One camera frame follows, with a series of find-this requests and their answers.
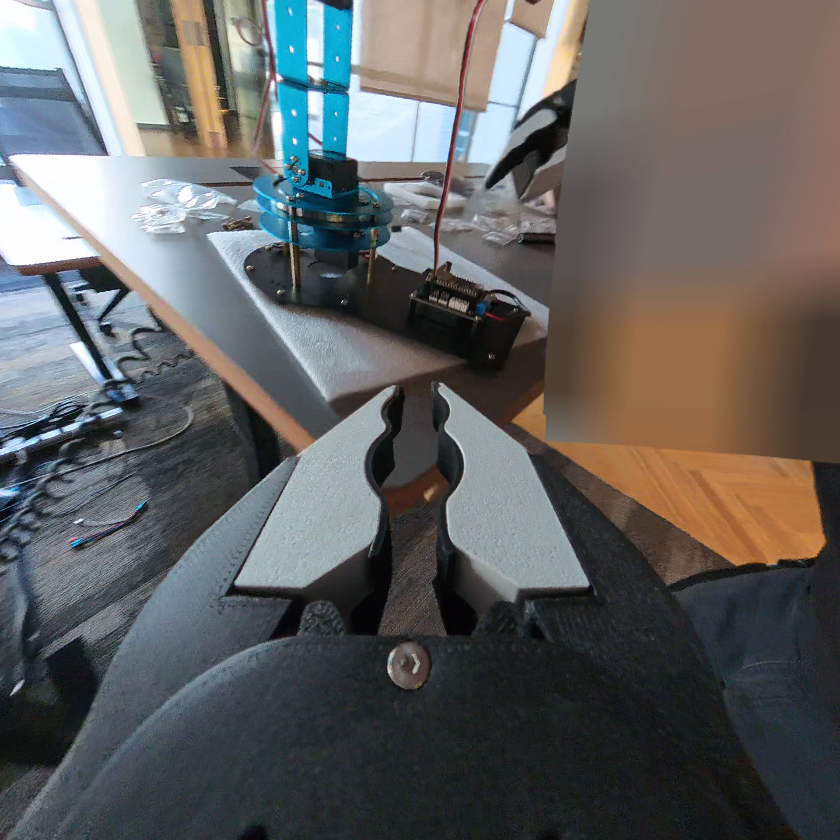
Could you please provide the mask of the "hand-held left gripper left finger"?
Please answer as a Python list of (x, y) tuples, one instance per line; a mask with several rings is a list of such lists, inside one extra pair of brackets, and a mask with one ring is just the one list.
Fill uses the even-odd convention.
[(356, 609), (387, 588), (391, 530), (382, 490), (395, 467), (403, 390), (386, 387), (302, 451), (234, 580), (247, 595)]

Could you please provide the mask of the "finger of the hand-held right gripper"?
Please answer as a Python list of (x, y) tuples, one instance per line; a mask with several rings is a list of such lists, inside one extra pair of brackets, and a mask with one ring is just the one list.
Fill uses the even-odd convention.
[(485, 189), (490, 190), (510, 177), (515, 189), (524, 190), (535, 170), (567, 143), (568, 123), (560, 123), (548, 110), (518, 123), (500, 159), (486, 175)]
[(559, 190), (563, 179), (565, 157), (566, 146), (563, 146), (556, 150), (546, 163), (537, 168), (520, 195), (519, 201), (530, 202), (545, 193)]

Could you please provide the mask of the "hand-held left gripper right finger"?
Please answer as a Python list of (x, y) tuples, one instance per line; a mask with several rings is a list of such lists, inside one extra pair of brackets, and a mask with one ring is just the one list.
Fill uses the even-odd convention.
[(437, 579), (475, 614), (589, 594), (528, 450), (443, 383), (433, 383), (437, 467), (448, 482), (437, 526)]

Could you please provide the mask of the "black control board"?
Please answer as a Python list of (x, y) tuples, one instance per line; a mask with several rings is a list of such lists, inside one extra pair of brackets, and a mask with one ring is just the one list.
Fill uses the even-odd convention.
[(531, 315), (515, 293), (457, 276), (446, 263), (423, 273), (409, 299), (406, 330), (474, 369), (499, 371)]

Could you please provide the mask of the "dark grey desk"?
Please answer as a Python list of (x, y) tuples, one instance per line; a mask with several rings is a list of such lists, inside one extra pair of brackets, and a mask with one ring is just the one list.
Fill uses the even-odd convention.
[[(131, 218), (141, 204), (140, 184), (156, 178), (207, 182), (243, 202), (254, 193), (251, 184), (235, 182), (237, 165), (251, 162), (94, 155), (12, 158), (16, 173), (40, 201), (299, 452), (385, 387), (327, 402), (208, 243), (213, 225), (157, 235), (144, 233)], [(500, 278), (490, 287), (500, 287), (504, 280), (521, 295), (544, 306), (549, 302), (552, 247), (497, 247), (478, 233), (442, 234), (441, 257), (443, 247)], [(497, 372), (475, 371), (466, 364), (466, 370), (395, 384), (406, 398), (409, 455), (426, 456), (432, 382), (445, 383), (490, 420), (507, 423), (543, 393), (546, 341), (540, 342), (541, 350), (517, 352), (512, 347)]]

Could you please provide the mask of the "beige window blind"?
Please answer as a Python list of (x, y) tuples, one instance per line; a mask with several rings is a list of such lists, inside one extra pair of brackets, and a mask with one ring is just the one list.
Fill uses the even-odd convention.
[[(363, 1), (360, 89), (455, 106), (469, 21), (477, 1)], [(487, 109), (508, 3), (485, 2), (469, 53), (463, 109)]]

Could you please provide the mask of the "white foam sheet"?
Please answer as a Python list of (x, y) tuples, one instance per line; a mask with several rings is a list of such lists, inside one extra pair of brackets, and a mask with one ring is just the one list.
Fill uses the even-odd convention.
[[(328, 403), (421, 376), (434, 377), (450, 369), (466, 370), (466, 362), (451, 353), (432, 349), (340, 312), (281, 306), (269, 301), (246, 277), (244, 268), (249, 253), (275, 242), (275, 238), (262, 230), (209, 233), (206, 239)], [(451, 259), (455, 273), (460, 277), (478, 281), (488, 288), (492, 280), (500, 280), (447, 247), (443, 247), (442, 252), (442, 257)], [(433, 240), (413, 227), (404, 227), (384, 246), (384, 256), (377, 257), (375, 278), (377, 281), (383, 279), (385, 258), (402, 268), (422, 270), (428, 267), (432, 256)], [(521, 295), (504, 280), (500, 288), (518, 294), (531, 312), (513, 349), (517, 352), (543, 349), (540, 342), (548, 337), (549, 308), (528, 295)]]

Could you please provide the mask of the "power strip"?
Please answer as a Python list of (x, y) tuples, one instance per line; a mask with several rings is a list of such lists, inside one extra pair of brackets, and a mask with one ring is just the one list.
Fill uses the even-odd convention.
[(122, 408), (113, 407), (39, 434), (14, 437), (1, 447), (1, 464), (22, 464), (30, 455), (42, 449), (60, 447), (76, 438), (86, 438), (101, 431), (109, 431), (120, 425), (124, 417), (125, 412)]

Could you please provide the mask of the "person's dark trouser leg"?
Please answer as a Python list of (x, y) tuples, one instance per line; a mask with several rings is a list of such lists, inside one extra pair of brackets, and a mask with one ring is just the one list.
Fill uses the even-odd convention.
[(824, 545), (671, 585), (732, 725), (799, 838), (839, 838), (839, 465), (812, 464)]

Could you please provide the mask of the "wooden pillar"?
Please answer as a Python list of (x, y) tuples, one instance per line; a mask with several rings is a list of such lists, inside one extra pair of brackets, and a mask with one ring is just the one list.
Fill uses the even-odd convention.
[(199, 139), (209, 149), (225, 150), (228, 142), (204, 2), (171, 1), (171, 11)]

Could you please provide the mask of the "clear plastic bag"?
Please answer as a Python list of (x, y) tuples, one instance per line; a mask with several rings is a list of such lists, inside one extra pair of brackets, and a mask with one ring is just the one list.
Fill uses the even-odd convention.
[(238, 205), (215, 187), (170, 178), (140, 184), (143, 201), (132, 220), (150, 235), (179, 235), (190, 221), (224, 221)]

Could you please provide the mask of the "grey table with black legs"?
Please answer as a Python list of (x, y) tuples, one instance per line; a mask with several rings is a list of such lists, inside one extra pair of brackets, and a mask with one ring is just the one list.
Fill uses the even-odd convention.
[(77, 336), (70, 345), (79, 362), (117, 404), (134, 403), (135, 387), (119, 367), (102, 354), (60, 274), (101, 268), (96, 252), (27, 187), (10, 180), (1, 185), (1, 255), (22, 277), (40, 277)]

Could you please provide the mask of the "white foam frame piece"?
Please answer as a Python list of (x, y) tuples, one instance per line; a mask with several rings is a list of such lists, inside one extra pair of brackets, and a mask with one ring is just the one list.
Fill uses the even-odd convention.
[[(428, 182), (385, 182), (382, 187), (397, 206), (414, 207), (424, 211), (437, 211), (443, 188)], [(467, 205), (468, 197), (453, 190), (447, 195), (447, 210), (460, 211)]]

